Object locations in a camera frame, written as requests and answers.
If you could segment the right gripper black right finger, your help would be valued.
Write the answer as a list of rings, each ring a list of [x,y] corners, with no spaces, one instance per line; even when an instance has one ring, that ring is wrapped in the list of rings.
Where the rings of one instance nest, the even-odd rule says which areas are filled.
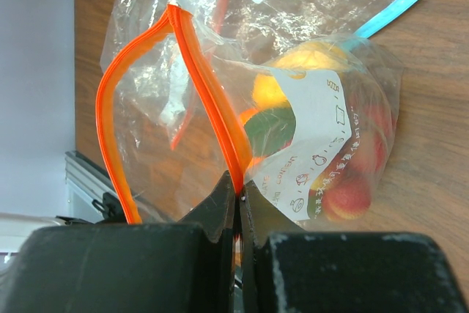
[[[246,312],[466,312],[438,244],[414,232],[308,232],[254,183],[240,195]]]

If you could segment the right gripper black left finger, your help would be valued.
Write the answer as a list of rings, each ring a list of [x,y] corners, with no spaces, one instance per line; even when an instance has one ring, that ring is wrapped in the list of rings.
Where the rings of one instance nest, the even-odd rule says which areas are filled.
[[[224,174],[184,218],[34,231],[1,280],[3,312],[231,312],[235,193]]]

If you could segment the red lychee bunch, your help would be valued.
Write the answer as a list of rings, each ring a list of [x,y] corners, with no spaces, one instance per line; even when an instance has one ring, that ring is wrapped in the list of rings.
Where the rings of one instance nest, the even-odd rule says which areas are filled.
[[[267,108],[265,159],[250,169],[261,195],[294,221],[361,217],[385,167],[395,119],[381,87],[296,89]]]

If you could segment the orange fruit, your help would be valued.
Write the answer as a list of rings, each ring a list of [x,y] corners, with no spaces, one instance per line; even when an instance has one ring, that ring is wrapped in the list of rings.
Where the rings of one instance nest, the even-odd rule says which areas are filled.
[[[267,111],[260,111],[250,108],[240,114],[240,121],[243,124],[245,134],[251,146],[251,159],[246,168],[250,170],[256,164],[265,159],[265,145],[268,132]]]

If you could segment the clear zip bag orange zipper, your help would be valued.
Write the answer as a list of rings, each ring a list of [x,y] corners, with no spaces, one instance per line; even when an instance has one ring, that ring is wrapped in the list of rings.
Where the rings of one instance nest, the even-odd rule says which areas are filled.
[[[262,64],[169,5],[111,60],[101,154],[130,224],[177,221],[227,176],[312,229],[363,216],[396,134],[402,66],[350,34]]]

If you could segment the yellow mango fruit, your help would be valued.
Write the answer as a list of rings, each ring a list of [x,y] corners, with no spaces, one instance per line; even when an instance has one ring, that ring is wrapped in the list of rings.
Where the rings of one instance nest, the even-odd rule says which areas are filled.
[[[343,71],[347,54],[337,45],[326,42],[303,43],[275,59],[270,66],[288,73],[307,70]],[[264,110],[287,106],[287,97],[272,74],[258,74],[254,79],[252,98],[257,108]]]

